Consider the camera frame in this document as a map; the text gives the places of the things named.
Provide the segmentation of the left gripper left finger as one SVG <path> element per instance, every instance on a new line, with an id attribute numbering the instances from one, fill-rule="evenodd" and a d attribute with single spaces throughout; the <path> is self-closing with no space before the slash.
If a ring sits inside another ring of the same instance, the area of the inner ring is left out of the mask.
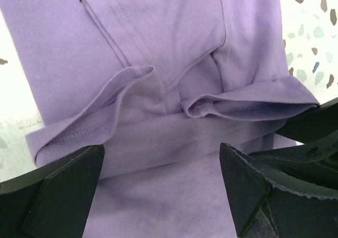
<path id="1" fill-rule="evenodd" d="M 2 182 L 1 237 L 82 237 L 104 156 L 84 147 Z"/>

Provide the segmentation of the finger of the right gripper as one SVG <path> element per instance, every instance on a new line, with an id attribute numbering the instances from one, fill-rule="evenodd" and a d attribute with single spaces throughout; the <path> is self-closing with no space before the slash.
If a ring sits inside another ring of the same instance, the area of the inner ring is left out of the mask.
<path id="1" fill-rule="evenodd" d="M 259 151 L 250 156 L 287 175 L 337 190 L 337 135 L 299 146 Z"/>
<path id="2" fill-rule="evenodd" d="M 309 143 L 337 131 L 337 98 L 287 120 L 276 134 Z"/>

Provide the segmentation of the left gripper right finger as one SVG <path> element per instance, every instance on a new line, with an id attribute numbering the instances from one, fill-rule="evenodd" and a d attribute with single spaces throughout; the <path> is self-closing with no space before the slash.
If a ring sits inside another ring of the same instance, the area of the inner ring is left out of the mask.
<path id="1" fill-rule="evenodd" d="M 237 237 L 337 237 L 337 190 L 285 174 L 228 144 L 220 165 Z"/>

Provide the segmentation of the purple t shirt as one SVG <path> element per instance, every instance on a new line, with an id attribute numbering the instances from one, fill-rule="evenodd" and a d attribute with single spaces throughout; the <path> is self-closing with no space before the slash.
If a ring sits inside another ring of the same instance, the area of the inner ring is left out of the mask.
<path id="1" fill-rule="evenodd" d="M 219 149 L 293 145 L 318 105 L 288 72 L 279 0 L 1 0 L 44 122 L 38 167 L 105 159 L 84 237 L 235 237 Z"/>

